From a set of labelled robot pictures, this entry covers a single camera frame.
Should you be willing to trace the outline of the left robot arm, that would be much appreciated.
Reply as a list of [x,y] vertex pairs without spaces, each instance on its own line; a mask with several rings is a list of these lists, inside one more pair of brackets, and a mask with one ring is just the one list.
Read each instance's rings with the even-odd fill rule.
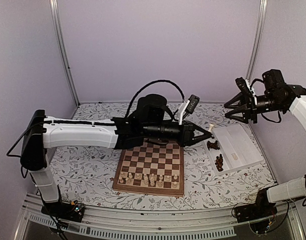
[[199,98],[192,95],[172,112],[167,99],[149,94],[138,99],[136,109],[124,117],[107,120],[72,120],[47,116],[35,111],[27,129],[19,137],[21,166],[32,175],[47,208],[56,217],[67,213],[60,190],[48,168],[47,149],[63,146],[97,146],[116,150],[139,147],[144,139],[175,141],[181,147],[192,146],[212,137],[210,131],[185,120],[195,110]]

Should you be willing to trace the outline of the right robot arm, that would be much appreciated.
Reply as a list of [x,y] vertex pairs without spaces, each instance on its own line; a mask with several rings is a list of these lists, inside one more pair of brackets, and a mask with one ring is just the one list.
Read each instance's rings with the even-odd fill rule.
[[258,191],[255,218],[270,203],[306,199],[306,80],[301,75],[270,69],[258,78],[234,80],[237,94],[224,103],[225,117],[250,125],[277,184]]

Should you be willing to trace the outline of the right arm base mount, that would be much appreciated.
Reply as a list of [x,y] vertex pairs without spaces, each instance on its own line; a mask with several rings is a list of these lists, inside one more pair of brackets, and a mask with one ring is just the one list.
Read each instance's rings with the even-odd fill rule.
[[275,203],[256,203],[234,205],[231,215],[238,223],[254,221],[250,223],[250,229],[257,235],[266,234],[275,223],[277,208]]

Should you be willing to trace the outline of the light knight back row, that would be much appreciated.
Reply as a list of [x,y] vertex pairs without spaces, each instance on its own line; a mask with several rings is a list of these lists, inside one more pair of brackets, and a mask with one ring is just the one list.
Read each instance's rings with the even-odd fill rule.
[[127,184],[127,185],[130,185],[130,184],[131,184],[131,179],[128,178],[128,177],[126,178],[126,184]]

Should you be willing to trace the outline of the light king piece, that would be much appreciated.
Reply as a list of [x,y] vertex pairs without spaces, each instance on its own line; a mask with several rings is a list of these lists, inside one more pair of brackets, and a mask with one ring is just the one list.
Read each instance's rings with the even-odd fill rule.
[[154,187],[155,186],[155,179],[154,178],[150,178],[150,186]]

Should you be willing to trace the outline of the white plastic tray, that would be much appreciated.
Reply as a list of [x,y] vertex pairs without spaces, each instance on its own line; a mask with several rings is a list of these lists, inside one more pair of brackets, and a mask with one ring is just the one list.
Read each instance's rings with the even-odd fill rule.
[[[264,162],[263,156],[253,144],[242,125],[217,127],[213,129],[212,133],[214,138],[204,140],[202,144],[215,175],[220,176],[232,173]],[[211,153],[209,153],[206,147],[207,141],[214,142],[215,140],[218,140],[220,146],[219,152],[223,155],[223,172],[218,172],[215,169]],[[233,159],[233,153],[238,156],[238,160],[235,161]]]

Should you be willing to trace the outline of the wooden chess board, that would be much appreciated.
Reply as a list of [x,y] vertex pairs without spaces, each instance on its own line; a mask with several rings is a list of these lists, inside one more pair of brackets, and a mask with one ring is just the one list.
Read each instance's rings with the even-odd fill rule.
[[[124,172],[125,176],[121,177],[120,173]],[[126,184],[128,173],[132,173],[131,184]],[[137,179],[136,174],[141,174],[141,179]],[[144,185],[143,176],[155,174],[155,186]],[[178,175],[178,179],[174,180],[174,175]],[[157,187],[159,176],[163,175],[163,187]],[[166,181],[165,176],[171,176],[171,181]],[[123,178],[124,183],[120,183],[119,179]],[[178,182],[177,189],[172,188],[172,182]],[[154,145],[145,142],[142,146],[131,149],[124,149],[121,152],[118,166],[116,169],[113,190],[148,194],[153,196],[182,197],[184,196],[184,149],[175,142],[169,142],[166,145]]]

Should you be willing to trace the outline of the light queen piece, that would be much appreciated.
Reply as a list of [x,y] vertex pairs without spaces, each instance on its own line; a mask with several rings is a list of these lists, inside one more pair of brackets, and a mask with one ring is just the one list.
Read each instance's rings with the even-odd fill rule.
[[147,177],[147,175],[145,174],[144,176],[143,176],[143,180],[144,180],[144,185],[148,185],[148,182],[149,182],[149,180],[148,180],[148,177]]

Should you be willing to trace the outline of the light bishop piece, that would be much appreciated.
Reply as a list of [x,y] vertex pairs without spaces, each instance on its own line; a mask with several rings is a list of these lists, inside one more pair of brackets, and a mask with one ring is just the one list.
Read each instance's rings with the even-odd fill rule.
[[159,188],[163,187],[163,181],[162,180],[157,181],[157,187],[159,187]]

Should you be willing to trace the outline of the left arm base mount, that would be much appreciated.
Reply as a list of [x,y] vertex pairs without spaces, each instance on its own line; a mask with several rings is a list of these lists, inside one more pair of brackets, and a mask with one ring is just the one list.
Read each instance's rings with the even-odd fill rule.
[[49,215],[53,218],[64,219],[73,222],[82,222],[84,212],[85,212],[85,204],[80,203],[77,200],[71,203],[65,203],[61,200],[58,202],[47,203],[43,202],[43,207],[41,212],[43,214]]

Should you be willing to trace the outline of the light piece among dark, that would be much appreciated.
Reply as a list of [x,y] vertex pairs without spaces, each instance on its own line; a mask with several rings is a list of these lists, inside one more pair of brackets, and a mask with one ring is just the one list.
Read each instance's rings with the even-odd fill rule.
[[178,187],[178,182],[172,182],[172,188],[173,189],[177,189],[177,187]]

